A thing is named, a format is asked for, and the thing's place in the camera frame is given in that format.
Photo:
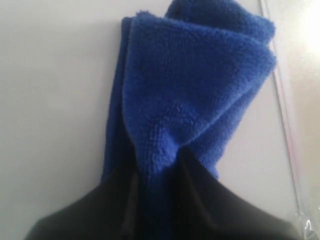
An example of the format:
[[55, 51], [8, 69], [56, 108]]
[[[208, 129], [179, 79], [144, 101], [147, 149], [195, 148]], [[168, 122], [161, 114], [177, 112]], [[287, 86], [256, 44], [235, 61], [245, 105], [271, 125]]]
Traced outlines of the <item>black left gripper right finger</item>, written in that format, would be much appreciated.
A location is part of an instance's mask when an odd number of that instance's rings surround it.
[[177, 154], [176, 240], [297, 240], [293, 224], [243, 200], [214, 178], [187, 147]]

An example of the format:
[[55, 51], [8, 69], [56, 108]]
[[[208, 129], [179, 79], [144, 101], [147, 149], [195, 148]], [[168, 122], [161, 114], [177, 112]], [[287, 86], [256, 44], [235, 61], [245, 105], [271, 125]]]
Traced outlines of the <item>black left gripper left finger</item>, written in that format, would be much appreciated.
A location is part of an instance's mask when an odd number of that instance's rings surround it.
[[27, 240], [148, 240], [136, 156], [88, 194], [40, 220]]

